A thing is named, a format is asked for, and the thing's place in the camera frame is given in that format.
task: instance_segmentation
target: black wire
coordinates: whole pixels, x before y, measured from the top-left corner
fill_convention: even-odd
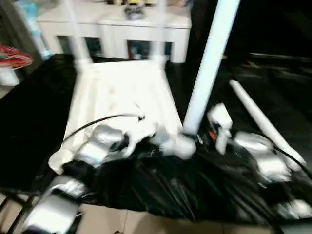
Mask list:
[[[301,169],[307,174],[307,176],[312,180],[312,173],[310,172],[310,170],[303,165],[301,162],[299,162],[296,158],[294,158],[293,156],[291,156],[290,154],[286,153],[285,151],[283,151],[282,149],[278,148],[277,146],[274,146],[274,149],[276,149],[277,151],[283,153],[286,157],[290,158],[292,161],[294,161],[295,163],[297,163]]]
[[[67,141],[69,138],[71,138],[73,135],[75,135],[77,132],[81,131],[82,129],[85,129],[93,124],[96,124],[98,122],[101,122],[101,121],[104,121],[104,120],[107,120],[107,119],[110,119],[110,118],[116,118],[116,117],[136,117],[138,118],[139,121],[143,120],[145,117],[141,117],[139,115],[135,115],[135,114],[119,114],[119,115],[113,115],[113,116],[107,116],[107,117],[104,117],[104,118],[99,118],[97,120],[94,120],[92,122],[89,122],[83,126],[81,126],[80,128],[78,128],[77,130],[73,131],[68,137],[66,137],[64,140],[63,140],[63,143],[65,141]]]

